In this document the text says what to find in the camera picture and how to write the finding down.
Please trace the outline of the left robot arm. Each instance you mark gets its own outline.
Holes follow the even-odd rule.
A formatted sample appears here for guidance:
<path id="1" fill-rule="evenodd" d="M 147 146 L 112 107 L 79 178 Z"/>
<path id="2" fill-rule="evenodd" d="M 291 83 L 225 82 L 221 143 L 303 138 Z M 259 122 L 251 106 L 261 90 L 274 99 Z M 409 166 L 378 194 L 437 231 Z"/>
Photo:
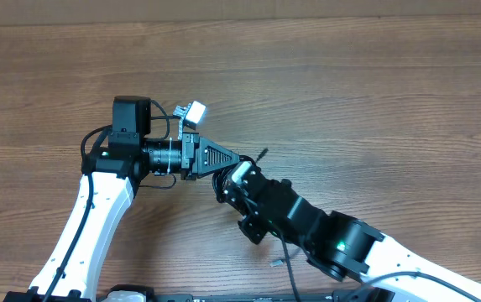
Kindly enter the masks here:
<path id="1" fill-rule="evenodd" d="M 158 106 L 145 96 L 115 97 L 112 123 L 91 131 L 91 149 L 80 148 L 76 203 L 50 259 L 26 291 L 7 292 L 7 301 L 95 300 L 113 235 L 147 175 L 197 180 L 239 163 L 238 154 L 195 131 L 151 138 Z"/>

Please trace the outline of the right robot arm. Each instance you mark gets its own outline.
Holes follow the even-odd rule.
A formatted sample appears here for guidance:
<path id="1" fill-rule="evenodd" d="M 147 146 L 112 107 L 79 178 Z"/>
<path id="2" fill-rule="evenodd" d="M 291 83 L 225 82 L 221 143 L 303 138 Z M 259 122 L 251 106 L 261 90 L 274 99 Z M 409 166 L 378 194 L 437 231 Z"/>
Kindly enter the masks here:
<path id="1" fill-rule="evenodd" d="M 299 247 L 325 275 L 357 281 L 346 301 L 372 288 L 404 301 L 481 301 L 481 283 L 413 253 L 353 216 L 326 213 L 297 194 L 288 180 L 268 180 L 249 162 L 216 174 L 212 182 L 217 200 L 241 214 L 239 229 L 252 243 L 271 234 Z"/>

